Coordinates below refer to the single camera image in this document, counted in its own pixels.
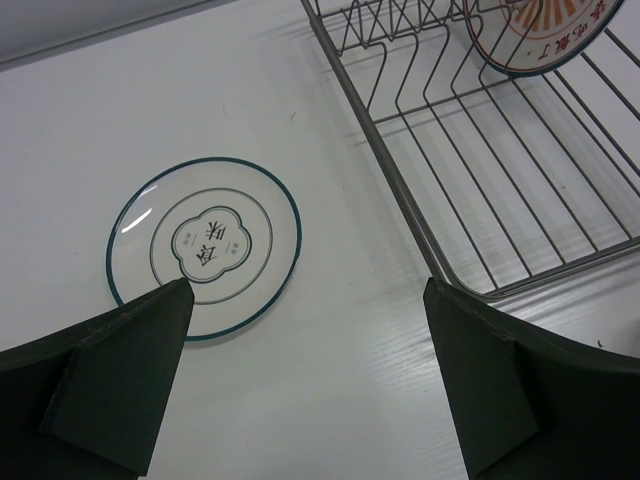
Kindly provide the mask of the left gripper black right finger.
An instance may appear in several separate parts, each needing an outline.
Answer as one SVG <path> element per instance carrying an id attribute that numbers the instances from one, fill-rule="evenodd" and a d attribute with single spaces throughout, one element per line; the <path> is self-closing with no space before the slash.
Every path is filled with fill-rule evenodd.
<path id="1" fill-rule="evenodd" d="M 639 361 L 430 278 L 423 301 L 471 479 L 636 479 Z"/>

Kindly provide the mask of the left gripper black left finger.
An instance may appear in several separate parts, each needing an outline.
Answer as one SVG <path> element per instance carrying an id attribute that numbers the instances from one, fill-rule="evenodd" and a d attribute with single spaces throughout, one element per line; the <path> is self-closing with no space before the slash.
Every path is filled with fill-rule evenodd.
<path id="1" fill-rule="evenodd" d="M 173 280 L 1 354 L 4 479 L 147 475 L 191 322 Z"/>

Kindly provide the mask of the clear glass plate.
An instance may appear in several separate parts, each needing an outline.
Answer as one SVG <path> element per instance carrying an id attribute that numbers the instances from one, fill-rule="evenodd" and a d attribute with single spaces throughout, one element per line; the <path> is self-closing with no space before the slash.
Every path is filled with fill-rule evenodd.
<path id="1" fill-rule="evenodd" d="M 194 159 L 152 177 L 123 205 L 106 279 L 118 305 L 186 279 L 194 294 L 187 338 L 210 341 L 277 303 L 302 243 L 298 205 L 276 175 L 243 159 Z"/>

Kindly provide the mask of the orange sunburst white plate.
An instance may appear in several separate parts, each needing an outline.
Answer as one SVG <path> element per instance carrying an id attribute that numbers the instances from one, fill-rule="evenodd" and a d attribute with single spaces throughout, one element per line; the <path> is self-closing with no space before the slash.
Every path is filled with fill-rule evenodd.
<path id="1" fill-rule="evenodd" d="M 553 71 L 589 46 L 614 19 L 622 0 L 464 1 L 472 46 L 505 75 Z"/>

